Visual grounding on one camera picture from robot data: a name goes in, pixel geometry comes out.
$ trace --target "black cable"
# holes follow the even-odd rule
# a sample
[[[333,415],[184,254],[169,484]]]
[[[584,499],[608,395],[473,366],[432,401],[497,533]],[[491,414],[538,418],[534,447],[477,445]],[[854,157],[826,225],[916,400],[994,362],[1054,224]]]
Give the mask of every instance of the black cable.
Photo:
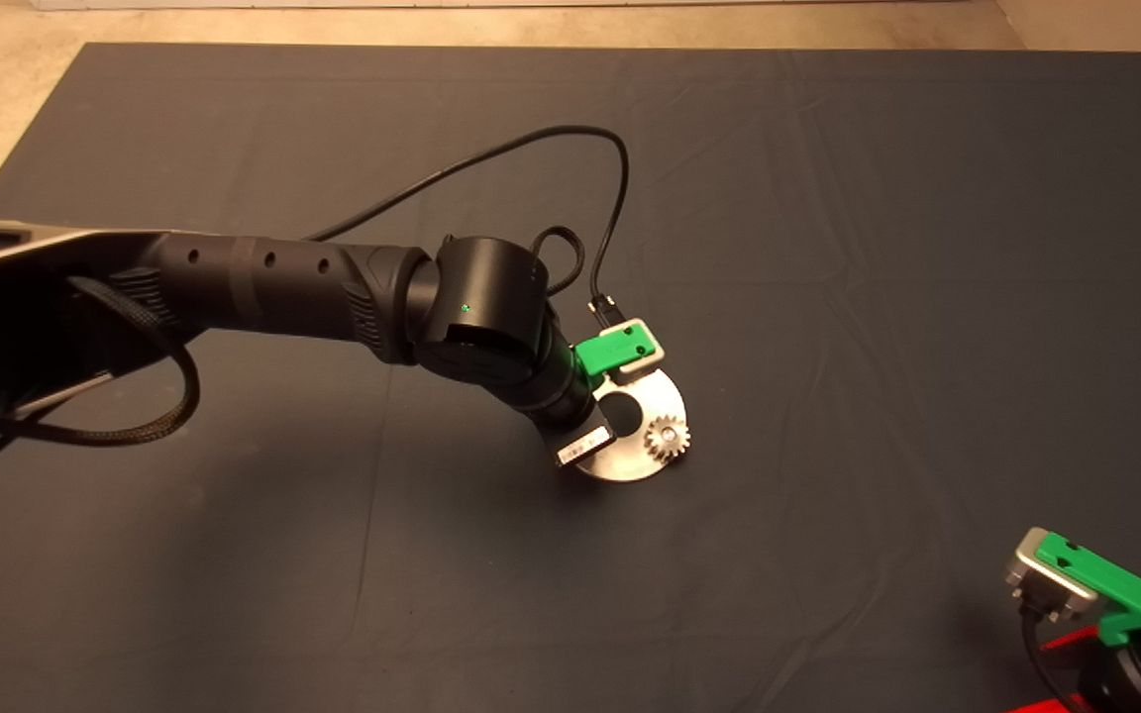
[[[547,229],[540,230],[540,235],[535,236],[535,240],[531,243],[531,253],[539,258],[540,248],[544,246],[544,240],[548,240],[549,236],[553,235],[565,240],[566,244],[569,244],[570,249],[574,250],[574,267],[570,267],[570,272],[567,273],[565,278],[549,285],[549,297],[553,297],[553,294],[561,292],[561,290],[570,287],[570,285],[574,284],[574,281],[580,278],[580,273],[583,272],[584,258],[583,240],[581,240],[573,229],[568,229],[566,226],[549,226]]]
[[[66,426],[40,424],[38,419],[44,416],[40,414],[38,419],[3,419],[0,416],[0,440],[15,438],[30,438],[34,440],[48,440],[51,443],[67,443],[70,446],[136,446],[136,444],[148,443],[168,437],[177,431],[180,426],[196,411],[200,403],[200,376],[196,373],[195,362],[191,354],[187,354],[183,343],[170,338],[161,319],[152,311],[147,310],[135,299],[124,297],[121,292],[108,287],[102,282],[72,276],[68,284],[86,297],[90,297],[95,302],[108,308],[116,316],[126,319],[127,325],[144,334],[149,342],[155,345],[167,357],[171,357],[178,364],[178,370],[183,372],[184,392],[180,402],[172,410],[164,412],[161,416],[148,421],[146,424],[135,426],[130,429],[116,429],[108,431],[92,431],[86,429],[72,429]]]
[[[620,135],[615,131],[607,130],[607,128],[594,127],[594,125],[583,125],[583,124],[561,124],[544,127],[542,130],[535,130],[531,133],[521,135],[517,139],[511,139],[504,141],[504,144],[493,146],[485,149],[480,154],[472,154],[468,159],[452,163],[452,165],[439,169],[438,171],[431,172],[431,175],[424,177],[424,179],[413,183],[413,185],[407,186],[403,191],[390,195],[390,197],[381,200],[380,202],[372,204],[354,216],[346,218],[343,221],[335,222],[334,225],[326,227],[325,229],[313,232],[313,234],[305,236],[304,240],[316,241],[316,243],[322,243],[322,241],[335,238],[339,235],[345,234],[345,232],[350,232],[356,229],[358,226],[364,225],[364,222],[372,220],[377,216],[381,216],[390,208],[398,206],[404,200],[413,197],[421,191],[430,188],[439,180],[445,179],[456,172],[461,172],[467,168],[475,167],[477,163],[482,163],[489,159],[501,156],[502,154],[508,154],[510,151],[516,148],[521,148],[527,144],[534,144],[536,140],[551,139],[553,136],[597,136],[600,139],[610,140],[615,145],[615,149],[620,153],[620,191],[615,194],[615,206],[610,211],[610,220],[606,222],[606,230],[601,235],[601,243],[597,248],[597,256],[592,260],[592,269],[589,270],[589,293],[594,299],[602,297],[601,290],[597,286],[597,276],[601,272],[601,262],[606,257],[606,249],[610,246],[610,238],[615,234],[615,225],[620,221],[620,213],[624,211],[624,200],[628,198],[628,146],[624,144],[624,139],[620,138]]]
[[[1054,678],[1051,678],[1050,672],[1047,672],[1046,665],[1042,663],[1041,646],[1037,643],[1037,623],[1041,621],[1041,614],[1028,609],[1026,606],[1026,608],[1019,610],[1019,631],[1025,638],[1025,649],[1028,653],[1028,661],[1033,663],[1033,669],[1037,672],[1037,676],[1041,678],[1043,684],[1046,684],[1046,690],[1050,690],[1050,694],[1069,713],[1091,713],[1090,710],[1078,707],[1071,696],[1066,695],[1059,688],[1058,682],[1054,682]]]

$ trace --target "gear teeth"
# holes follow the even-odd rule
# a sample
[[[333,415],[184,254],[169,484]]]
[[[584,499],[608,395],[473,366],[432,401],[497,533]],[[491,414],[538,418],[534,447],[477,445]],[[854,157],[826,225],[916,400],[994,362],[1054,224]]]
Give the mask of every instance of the gear teeth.
[[[689,428],[677,416],[657,416],[646,429],[646,451],[661,463],[680,457],[689,449]]]

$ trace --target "metal gear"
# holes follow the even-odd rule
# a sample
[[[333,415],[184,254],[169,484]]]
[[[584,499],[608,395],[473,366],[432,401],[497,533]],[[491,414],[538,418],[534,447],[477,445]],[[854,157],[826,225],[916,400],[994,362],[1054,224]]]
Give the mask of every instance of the metal gear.
[[[608,394],[623,394],[633,398],[641,407],[641,426],[628,435],[620,435],[609,446],[583,457],[575,467],[593,478],[612,483],[639,481],[665,469],[669,461],[650,455],[646,447],[646,430],[661,416],[673,416],[680,424],[685,423],[685,400],[680,398],[680,389],[666,378],[663,370],[654,370],[624,383],[615,383],[607,374],[592,396],[601,402]]]
[[[677,416],[657,416],[646,429],[646,451],[666,463],[689,449],[689,426]]]

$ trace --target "green gripper part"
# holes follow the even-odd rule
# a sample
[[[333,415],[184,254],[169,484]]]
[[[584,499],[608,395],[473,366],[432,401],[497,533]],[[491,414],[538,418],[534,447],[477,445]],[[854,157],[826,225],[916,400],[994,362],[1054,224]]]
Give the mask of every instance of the green gripper part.
[[[1100,618],[1100,641],[1107,646],[1130,643],[1130,632],[1141,629],[1141,577],[1108,562],[1086,548],[1050,533],[1037,548],[1037,560],[1063,576],[1073,577],[1122,608]]]
[[[607,331],[605,334],[576,343],[574,348],[580,362],[583,362],[584,371],[593,379],[624,364],[648,357],[654,349],[654,340],[639,326]]]

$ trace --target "cable connector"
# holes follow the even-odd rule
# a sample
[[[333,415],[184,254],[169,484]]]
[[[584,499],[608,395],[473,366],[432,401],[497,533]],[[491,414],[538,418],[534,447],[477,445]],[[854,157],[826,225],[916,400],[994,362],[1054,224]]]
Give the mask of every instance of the cable connector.
[[[1006,583],[1014,588],[1011,595],[1020,600],[1022,609],[1036,613],[1038,619],[1073,619],[1099,605],[1101,594],[1037,556],[1050,534],[1045,528],[1028,530],[1006,567]]]
[[[598,324],[606,329],[624,324],[628,321],[624,311],[620,309],[620,305],[615,303],[615,298],[608,297],[608,294],[594,294],[589,300],[589,311],[592,311]]]

